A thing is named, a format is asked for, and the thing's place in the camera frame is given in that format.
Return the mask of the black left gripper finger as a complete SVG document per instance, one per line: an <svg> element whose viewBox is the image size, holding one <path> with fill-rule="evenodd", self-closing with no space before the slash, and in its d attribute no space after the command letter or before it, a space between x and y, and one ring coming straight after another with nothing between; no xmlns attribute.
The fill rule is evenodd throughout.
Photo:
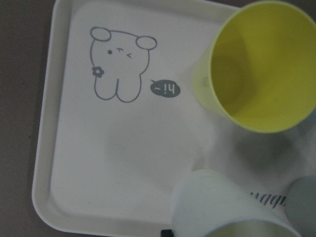
<svg viewBox="0 0 316 237"><path fill-rule="evenodd" d="M160 237L173 237L172 230L161 230Z"/></svg>

